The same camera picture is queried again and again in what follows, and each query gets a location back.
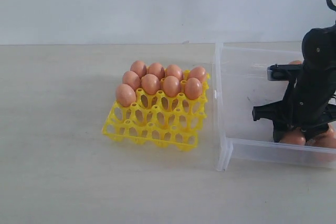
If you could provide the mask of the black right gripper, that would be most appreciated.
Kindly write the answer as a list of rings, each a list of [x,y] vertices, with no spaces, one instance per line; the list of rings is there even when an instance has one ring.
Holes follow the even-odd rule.
[[[305,138],[310,140],[327,132],[329,124],[335,121],[335,108],[328,105],[334,93],[335,77],[297,77],[287,86],[284,105],[273,102],[255,106],[253,120],[272,121],[275,143],[296,128],[301,128]]]

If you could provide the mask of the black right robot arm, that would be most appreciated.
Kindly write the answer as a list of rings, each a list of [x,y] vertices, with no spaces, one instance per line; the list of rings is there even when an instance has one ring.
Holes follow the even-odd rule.
[[[301,64],[267,68],[269,81],[288,82],[282,100],[252,110],[254,121],[272,121],[276,143],[294,130],[309,140],[335,121],[335,105],[329,102],[335,94],[335,26],[311,29],[302,40],[301,51]]]

